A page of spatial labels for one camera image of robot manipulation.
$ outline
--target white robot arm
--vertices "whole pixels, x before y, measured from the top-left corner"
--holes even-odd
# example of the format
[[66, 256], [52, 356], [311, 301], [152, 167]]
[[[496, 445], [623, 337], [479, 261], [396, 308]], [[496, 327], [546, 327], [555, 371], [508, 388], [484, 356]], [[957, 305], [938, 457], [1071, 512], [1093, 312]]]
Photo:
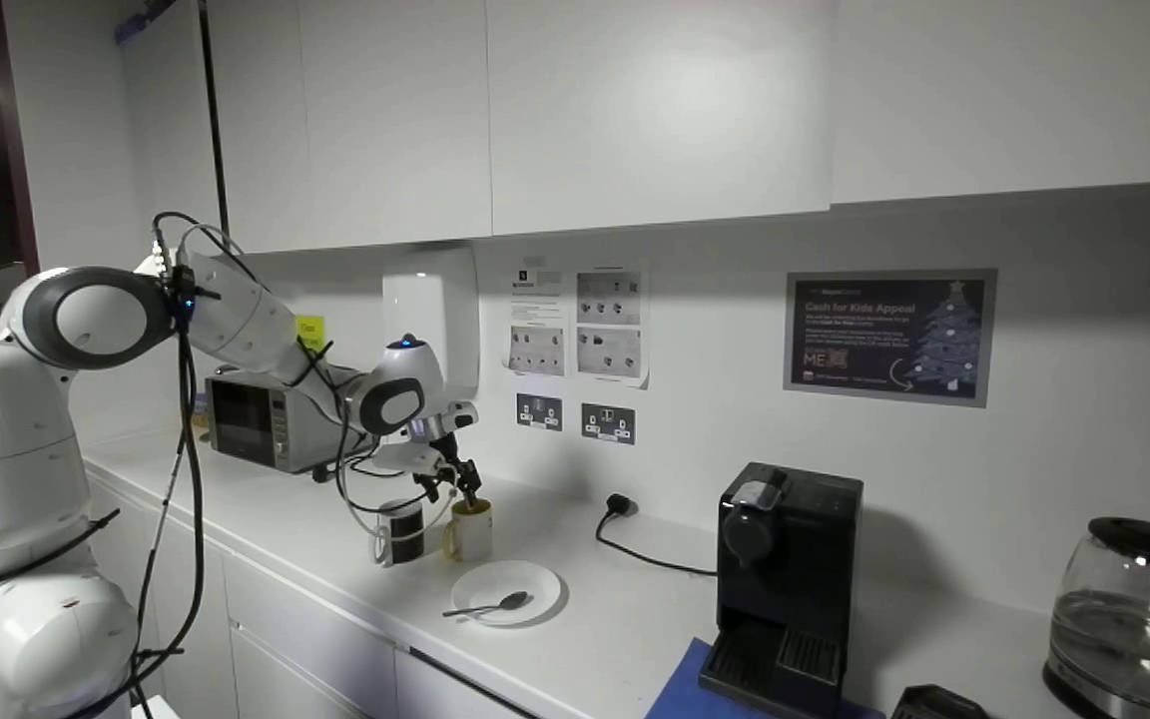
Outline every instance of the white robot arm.
[[[156, 252], [137, 273], [30, 277], [0, 316], [0, 719], [78, 717], [129, 683], [132, 609], [85, 549], [106, 520], [85, 516], [88, 477], [62, 383], [169, 337], [186, 337], [223, 363], [301, 381], [294, 393], [342, 427], [404, 427], [458, 462], [443, 377], [419, 339], [391, 345], [370, 377], [319, 369], [301, 349], [293, 312], [223, 256], [169, 264]], [[471, 462], [456, 485], [474, 493]]]

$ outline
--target kettle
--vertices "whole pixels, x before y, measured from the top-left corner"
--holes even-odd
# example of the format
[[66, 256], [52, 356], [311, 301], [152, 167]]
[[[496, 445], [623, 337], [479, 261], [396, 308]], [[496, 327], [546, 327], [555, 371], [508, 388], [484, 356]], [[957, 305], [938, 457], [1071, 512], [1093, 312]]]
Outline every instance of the kettle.
[[1046, 687], [1077, 717], [1150, 719], [1150, 525], [1089, 525], [1055, 604]]

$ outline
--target framed display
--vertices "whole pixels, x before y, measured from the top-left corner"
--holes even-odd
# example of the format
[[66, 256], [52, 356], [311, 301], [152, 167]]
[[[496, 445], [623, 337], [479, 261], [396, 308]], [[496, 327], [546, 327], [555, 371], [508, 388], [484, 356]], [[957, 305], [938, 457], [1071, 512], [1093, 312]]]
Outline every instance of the framed display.
[[994, 273], [785, 277], [785, 388], [983, 404]]

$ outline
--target white plate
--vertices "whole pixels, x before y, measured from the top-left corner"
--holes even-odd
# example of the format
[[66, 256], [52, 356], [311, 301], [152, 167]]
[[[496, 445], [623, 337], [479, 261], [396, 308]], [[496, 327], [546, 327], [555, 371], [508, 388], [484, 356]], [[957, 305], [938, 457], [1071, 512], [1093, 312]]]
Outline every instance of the white plate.
[[504, 560], [504, 565], [484, 565], [484, 568], [458, 574], [458, 584], [452, 586], [452, 604], [456, 609], [487, 609], [511, 593], [531, 593], [531, 604], [524, 604], [515, 610], [484, 610], [471, 618], [491, 624], [491, 626], [527, 626], [527, 624], [552, 618], [567, 598], [567, 586], [552, 568]]

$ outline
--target coffee machine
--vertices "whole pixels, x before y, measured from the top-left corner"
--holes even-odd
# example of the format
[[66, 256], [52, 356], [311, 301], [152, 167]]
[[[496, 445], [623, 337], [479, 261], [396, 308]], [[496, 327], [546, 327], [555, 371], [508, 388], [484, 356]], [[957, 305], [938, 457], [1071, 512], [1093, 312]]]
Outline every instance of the coffee machine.
[[717, 508], [701, 687], [792, 719], [844, 713], [860, 481], [748, 462]]

